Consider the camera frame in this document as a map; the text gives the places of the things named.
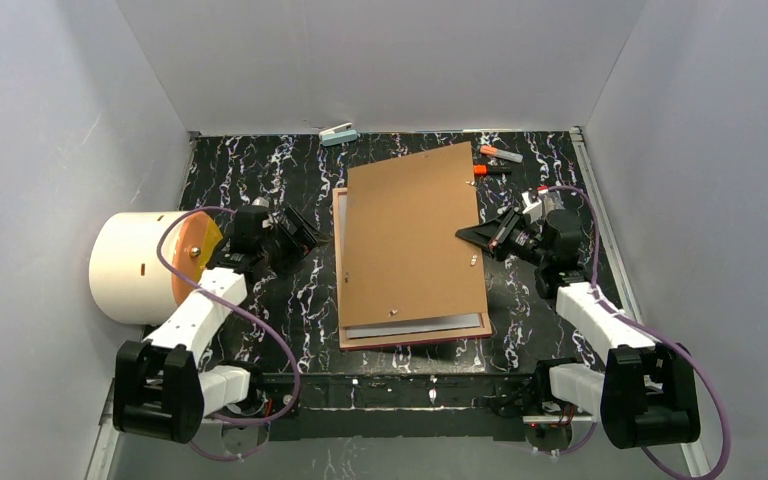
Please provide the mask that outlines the landscape photo print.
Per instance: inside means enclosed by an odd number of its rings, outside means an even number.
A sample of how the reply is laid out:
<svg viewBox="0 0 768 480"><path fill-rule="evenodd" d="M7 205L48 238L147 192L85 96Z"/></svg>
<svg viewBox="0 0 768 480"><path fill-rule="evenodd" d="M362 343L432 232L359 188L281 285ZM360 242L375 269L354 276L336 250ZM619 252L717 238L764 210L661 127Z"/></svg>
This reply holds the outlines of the landscape photo print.
<svg viewBox="0 0 768 480"><path fill-rule="evenodd" d="M342 274L342 279L344 280L344 283L345 283L344 273ZM341 306L338 307L338 310L341 310L342 301L345 299L345 295L343 294L343 284L342 284L343 299L341 300ZM343 321L341 319L338 319L338 320L341 320L342 326L348 330L349 338L357 339L357 338L366 338L366 337L402 335L402 334L409 334L409 333L439 331L439 330L448 330L448 329L474 328L479 326L479 320L477 318L477 314L480 314L480 313L437 317L437 318L426 318L426 319L411 320L406 322L396 322L396 323L390 322L382 325L373 325L371 327L344 327Z"/></svg>

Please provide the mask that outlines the brown cardboard backing board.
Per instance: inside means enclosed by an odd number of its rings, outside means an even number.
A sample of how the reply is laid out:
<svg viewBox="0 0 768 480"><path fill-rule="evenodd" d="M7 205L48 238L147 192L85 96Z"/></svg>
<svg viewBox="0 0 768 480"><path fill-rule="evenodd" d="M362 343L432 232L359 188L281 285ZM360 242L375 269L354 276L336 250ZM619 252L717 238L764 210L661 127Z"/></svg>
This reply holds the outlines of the brown cardboard backing board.
<svg viewBox="0 0 768 480"><path fill-rule="evenodd" d="M352 167L342 265L344 327L484 313L472 146L462 142Z"/></svg>

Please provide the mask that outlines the pink picture frame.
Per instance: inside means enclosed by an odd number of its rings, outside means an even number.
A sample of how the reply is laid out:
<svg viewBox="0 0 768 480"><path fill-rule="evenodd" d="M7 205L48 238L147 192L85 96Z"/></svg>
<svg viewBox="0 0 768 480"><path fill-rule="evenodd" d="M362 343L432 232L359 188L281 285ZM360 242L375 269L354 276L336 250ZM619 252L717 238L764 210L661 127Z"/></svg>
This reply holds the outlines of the pink picture frame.
<svg viewBox="0 0 768 480"><path fill-rule="evenodd" d="M337 307L341 306L342 295L342 247L344 244L343 233L345 225L345 210L347 206L347 188L335 188L333 194L333 230L335 248L335 272L337 274ZM493 333L493 326L489 315L484 312L477 314L479 326L474 328L448 329L439 331L409 333L402 335L389 335L381 337L366 337L350 339L348 330L338 320L339 348L343 351L363 350L372 348L391 347L396 345L422 345L455 341L461 338L487 338Z"/></svg>

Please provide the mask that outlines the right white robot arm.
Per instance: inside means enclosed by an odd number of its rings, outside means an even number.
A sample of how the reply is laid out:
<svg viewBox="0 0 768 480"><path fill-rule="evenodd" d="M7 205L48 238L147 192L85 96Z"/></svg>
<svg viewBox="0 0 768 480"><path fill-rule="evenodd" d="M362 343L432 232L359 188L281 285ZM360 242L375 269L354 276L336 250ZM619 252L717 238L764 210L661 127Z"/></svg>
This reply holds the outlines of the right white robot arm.
<svg viewBox="0 0 768 480"><path fill-rule="evenodd" d="M512 404L520 411L576 406L601 424L619 449L691 443L700 436L694 372L674 348L625 324L592 287L580 262L579 217L553 210L540 220L509 208L456 237L494 260L515 256L535 266L538 295L572 324L603 360L596 372L571 359L537 363Z"/></svg>

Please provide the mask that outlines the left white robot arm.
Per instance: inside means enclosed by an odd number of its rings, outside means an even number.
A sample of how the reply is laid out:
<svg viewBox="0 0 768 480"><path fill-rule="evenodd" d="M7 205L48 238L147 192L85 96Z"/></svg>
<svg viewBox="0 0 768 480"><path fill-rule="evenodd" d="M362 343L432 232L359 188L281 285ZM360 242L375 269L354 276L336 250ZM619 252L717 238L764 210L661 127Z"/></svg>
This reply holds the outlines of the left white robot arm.
<svg viewBox="0 0 768 480"><path fill-rule="evenodd" d="M221 409L247 399L251 372L239 362L200 369L200 359L226 319L236 314L261 328L283 350L293 380L290 400L265 417L224 422L238 426L271 423L296 403L300 370L286 340L265 321L242 309L248 286L259 264L277 275L297 271L306 257L329 242L292 206L276 214L263 205L230 210L231 233L220 239L199 277L186 274L168 261L163 246L174 227L213 207L185 211L172 221L156 245L160 265L190 287L183 302L145 339L123 343L116 354L112 422L122 433L185 444L196 436L206 417L220 418Z"/></svg>

